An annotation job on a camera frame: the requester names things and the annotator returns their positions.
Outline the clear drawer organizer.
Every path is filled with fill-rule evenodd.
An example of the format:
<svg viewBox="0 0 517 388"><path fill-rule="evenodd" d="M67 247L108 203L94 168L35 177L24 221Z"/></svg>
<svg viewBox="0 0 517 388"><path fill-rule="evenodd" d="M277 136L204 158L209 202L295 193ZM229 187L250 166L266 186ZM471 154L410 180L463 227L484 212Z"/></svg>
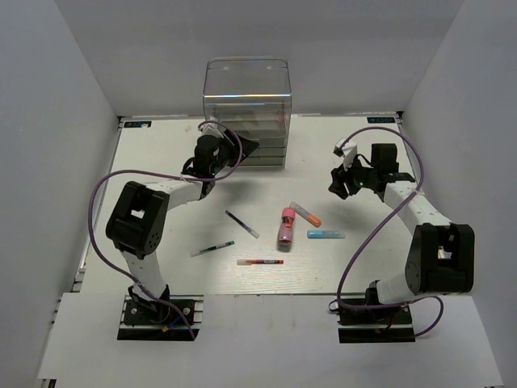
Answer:
<svg viewBox="0 0 517 388"><path fill-rule="evenodd" d="M283 168L286 162L292 114L292 96L245 95L204 97L204 116L216 120L259 148L242 164Z"/></svg>

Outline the pink glue bottle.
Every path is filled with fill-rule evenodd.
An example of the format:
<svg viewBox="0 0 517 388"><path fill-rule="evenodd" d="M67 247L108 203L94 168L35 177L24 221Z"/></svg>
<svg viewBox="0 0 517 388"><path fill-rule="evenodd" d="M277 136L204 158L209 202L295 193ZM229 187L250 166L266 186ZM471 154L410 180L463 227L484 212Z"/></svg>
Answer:
<svg viewBox="0 0 517 388"><path fill-rule="evenodd" d="M295 217L296 212L292 208L287 207L283 209L276 238L276 246L279 251L288 252L292 248Z"/></svg>

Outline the clear organizer lid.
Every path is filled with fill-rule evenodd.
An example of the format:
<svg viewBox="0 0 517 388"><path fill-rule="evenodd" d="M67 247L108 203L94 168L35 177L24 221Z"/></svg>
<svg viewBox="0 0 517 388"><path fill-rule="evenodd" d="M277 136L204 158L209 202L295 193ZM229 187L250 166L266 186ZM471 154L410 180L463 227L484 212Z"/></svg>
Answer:
<svg viewBox="0 0 517 388"><path fill-rule="evenodd" d="M288 63L273 57L216 57L208 62L204 97L245 95L290 97Z"/></svg>

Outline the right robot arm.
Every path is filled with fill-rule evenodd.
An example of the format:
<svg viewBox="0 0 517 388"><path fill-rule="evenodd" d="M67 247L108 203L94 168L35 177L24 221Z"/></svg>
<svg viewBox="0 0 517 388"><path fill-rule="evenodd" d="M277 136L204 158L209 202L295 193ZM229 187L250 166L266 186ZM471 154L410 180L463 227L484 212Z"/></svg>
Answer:
<svg viewBox="0 0 517 388"><path fill-rule="evenodd" d="M399 170L396 145L373 145L368 166L359 160L352 141L340 141L334 154L343 161L331 171L330 192L346 199L362 189L373 191L391 208L389 217L399 217L412 236L405 266L397 275L373 281L362 304L339 299L339 306L365 311L372 321L381 323L394 309L425 297L470 293L474 281L473 228L441 214L415 178Z"/></svg>

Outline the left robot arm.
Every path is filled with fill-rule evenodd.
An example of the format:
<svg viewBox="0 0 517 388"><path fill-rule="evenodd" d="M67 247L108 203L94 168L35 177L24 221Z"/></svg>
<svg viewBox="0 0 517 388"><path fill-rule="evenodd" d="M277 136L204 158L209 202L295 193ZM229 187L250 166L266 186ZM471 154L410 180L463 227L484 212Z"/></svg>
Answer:
<svg viewBox="0 0 517 388"><path fill-rule="evenodd" d="M215 186L214 179L226 167L235 167L259 148L228 129L197 139L194 154L183 165L183 179L168 179L124 185L108 220L106 236L121 252L133 285L131 299L152 322L170 315L170 290L163 280L156 250L162 240L167 213L188 202L204 199Z"/></svg>

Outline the orange capped marker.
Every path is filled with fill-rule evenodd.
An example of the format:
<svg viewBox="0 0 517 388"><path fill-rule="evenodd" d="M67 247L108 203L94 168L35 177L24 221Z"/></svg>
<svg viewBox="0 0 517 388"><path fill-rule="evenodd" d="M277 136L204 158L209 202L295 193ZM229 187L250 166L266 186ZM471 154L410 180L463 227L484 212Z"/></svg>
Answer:
<svg viewBox="0 0 517 388"><path fill-rule="evenodd" d="M322 224L321 220L316 217L314 214L309 212L307 209L303 208L295 201L292 201L289 205L289 208L292 209L296 214L300 217L304 218L307 222L309 222L312 226L319 228Z"/></svg>

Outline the blue eraser case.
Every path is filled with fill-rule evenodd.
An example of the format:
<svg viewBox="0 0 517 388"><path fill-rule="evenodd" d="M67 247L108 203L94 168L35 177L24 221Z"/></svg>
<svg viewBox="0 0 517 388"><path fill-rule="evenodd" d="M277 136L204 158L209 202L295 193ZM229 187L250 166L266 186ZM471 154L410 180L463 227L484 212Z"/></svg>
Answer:
<svg viewBox="0 0 517 388"><path fill-rule="evenodd" d="M308 230L307 238L309 239L341 239L345 235L338 230Z"/></svg>

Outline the purple pen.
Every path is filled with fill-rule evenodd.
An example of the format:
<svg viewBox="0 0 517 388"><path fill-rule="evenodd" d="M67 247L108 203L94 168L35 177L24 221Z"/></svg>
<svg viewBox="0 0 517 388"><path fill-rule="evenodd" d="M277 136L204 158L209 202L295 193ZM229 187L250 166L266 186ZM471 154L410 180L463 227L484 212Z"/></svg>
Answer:
<svg viewBox="0 0 517 388"><path fill-rule="evenodd" d="M248 226L245 222L243 222L241 219L236 217L234 214L232 214L229 210L225 211L225 214L230 217L233 221L235 221L241 228L243 228L247 233L252 235L254 238L259 238L259 233Z"/></svg>

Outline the green pen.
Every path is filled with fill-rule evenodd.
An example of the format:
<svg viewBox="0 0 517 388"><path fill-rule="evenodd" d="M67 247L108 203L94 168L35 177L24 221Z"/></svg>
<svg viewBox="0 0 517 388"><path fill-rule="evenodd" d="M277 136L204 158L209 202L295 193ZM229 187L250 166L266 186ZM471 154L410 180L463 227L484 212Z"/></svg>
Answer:
<svg viewBox="0 0 517 388"><path fill-rule="evenodd" d="M196 257L196 256L199 256L199 255L204 255L204 254L207 254L209 252L218 251L218 250L226 248L226 247L231 247L231 246L234 245L234 243L235 243L234 241L228 241L228 242L223 242L223 243L220 243L220 244L217 244L217 245L213 245L211 247L206 247L206 248L198 250L198 251L193 251L191 253L191 257Z"/></svg>

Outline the red pen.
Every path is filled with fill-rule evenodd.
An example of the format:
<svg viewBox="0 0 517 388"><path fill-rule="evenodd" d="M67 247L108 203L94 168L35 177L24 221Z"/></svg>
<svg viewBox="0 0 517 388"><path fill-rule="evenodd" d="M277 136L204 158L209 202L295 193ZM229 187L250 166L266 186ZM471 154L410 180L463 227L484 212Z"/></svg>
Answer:
<svg viewBox="0 0 517 388"><path fill-rule="evenodd" d="M237 265L249 266L249 265L281 265L284 264L282 259L238 259Z"/></svg>

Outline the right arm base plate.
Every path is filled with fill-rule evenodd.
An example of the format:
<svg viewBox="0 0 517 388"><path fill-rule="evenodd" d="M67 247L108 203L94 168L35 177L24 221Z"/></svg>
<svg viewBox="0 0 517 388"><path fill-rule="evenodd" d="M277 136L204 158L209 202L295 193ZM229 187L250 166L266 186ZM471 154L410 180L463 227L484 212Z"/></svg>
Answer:
<svg viewBox="0 0 517 388"><path fill-rule="evenodd" d="M349 310L336 300L328 305L337 315L341 344L390 344L415 341L413 319L408 307L385 310Z"/></svg>

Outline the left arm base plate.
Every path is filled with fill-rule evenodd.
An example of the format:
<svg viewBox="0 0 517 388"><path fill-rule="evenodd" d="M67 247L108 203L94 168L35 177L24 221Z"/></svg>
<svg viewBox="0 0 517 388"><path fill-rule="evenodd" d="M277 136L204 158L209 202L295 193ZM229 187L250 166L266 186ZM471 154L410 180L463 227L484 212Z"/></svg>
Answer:
<svg viewBox="0 0 517 388"><path fill-rule="evenodd" d="M140 306L129 295L124 297L120 315L117 339L122 341L193 341L198 335L204 309L204 297L175 296L170 303L176 305L186 317L194 336L178 312L165 306L161 312L154 312Z"/></svg>

